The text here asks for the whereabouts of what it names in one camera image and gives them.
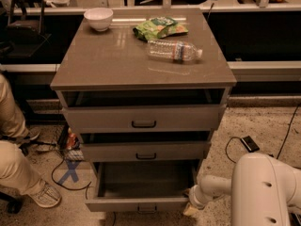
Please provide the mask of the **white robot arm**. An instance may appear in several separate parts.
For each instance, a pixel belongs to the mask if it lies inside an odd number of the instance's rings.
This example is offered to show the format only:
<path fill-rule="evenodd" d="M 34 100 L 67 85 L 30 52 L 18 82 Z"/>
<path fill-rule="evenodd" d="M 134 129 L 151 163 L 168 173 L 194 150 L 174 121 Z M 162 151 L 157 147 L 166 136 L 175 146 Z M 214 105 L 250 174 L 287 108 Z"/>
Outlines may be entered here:
<path fill-rule="evenodd" d="M 185 191 L 187 216 L 231 196 L 231 226 L 291 226 L 301 211 L 301 170 L 262 153 L 248 153 L 227 178 L 206 175 Z"/>

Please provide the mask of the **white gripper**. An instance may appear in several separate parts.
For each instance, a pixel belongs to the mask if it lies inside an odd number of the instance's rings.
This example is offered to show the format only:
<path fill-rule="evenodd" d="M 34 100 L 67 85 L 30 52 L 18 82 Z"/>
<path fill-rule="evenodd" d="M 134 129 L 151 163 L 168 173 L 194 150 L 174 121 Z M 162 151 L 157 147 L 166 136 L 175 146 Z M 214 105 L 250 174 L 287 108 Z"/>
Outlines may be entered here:
<path fill-rule="evenodd" d="M 189 189 L 188 197 L 190 202 L 182 212 L 187 217 L 192 217 L 198 210 L 204 209 L 214 199 L 212 196 L 206 195 L 198 185 L 192 186 Z"/>

